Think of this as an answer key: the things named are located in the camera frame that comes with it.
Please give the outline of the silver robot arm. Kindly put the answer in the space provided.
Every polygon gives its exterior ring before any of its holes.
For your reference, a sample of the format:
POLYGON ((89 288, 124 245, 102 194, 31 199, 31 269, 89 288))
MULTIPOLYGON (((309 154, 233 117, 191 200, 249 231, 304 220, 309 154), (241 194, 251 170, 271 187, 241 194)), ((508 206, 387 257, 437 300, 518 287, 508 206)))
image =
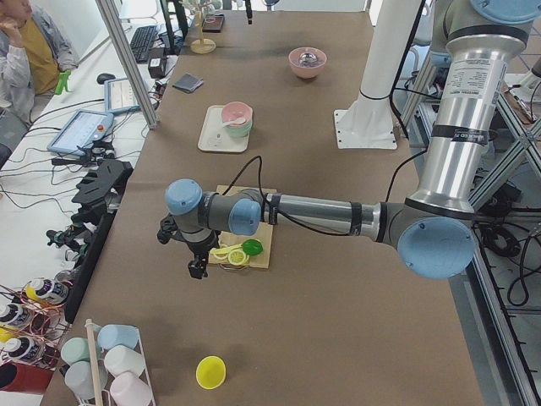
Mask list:
POLYGON ((537 1, 441 1, 432 45, 448 51, 450 71, 417 190, 402 203, 365 205, 245 189, 205 192, 192 179, 171 183, 158 240, 185 243, 194 254, 192 277, 206 277, 209 253, 222 232, 253 235, 260 223, 292 222, 330 236, 365 236, 394 247, 418 275, 444 279, 462 272, 475 249, 468 194, 501 83, 522 52, 537 1))

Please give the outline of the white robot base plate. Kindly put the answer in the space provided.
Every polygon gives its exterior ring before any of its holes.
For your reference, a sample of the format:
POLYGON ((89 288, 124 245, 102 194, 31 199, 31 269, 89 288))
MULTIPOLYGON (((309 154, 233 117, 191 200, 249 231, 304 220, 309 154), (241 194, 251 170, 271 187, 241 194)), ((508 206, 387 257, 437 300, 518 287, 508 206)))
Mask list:
POLYGON ((336 143, 339 149, 397 148, 390 109, 364 113, 355 109, 333 112, 336 143))

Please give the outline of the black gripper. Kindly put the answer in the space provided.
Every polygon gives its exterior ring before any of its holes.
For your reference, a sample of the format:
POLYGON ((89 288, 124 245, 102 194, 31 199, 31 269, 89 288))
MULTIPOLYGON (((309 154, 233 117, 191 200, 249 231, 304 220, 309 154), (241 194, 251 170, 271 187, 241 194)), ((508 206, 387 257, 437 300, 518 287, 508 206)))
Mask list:
POLYGON ((168 244, 172 239, 185 243, 194 255, 188 263, 189 274, 192 278, 203 279, 208 277, 206 268, 210 250, 219 247, 219 235, 219 232, 206 228, 200 228, 193 233, 183 231, 177 225, 173 215, 168 214, 161 219, 156 237, 161 244, 168 244))

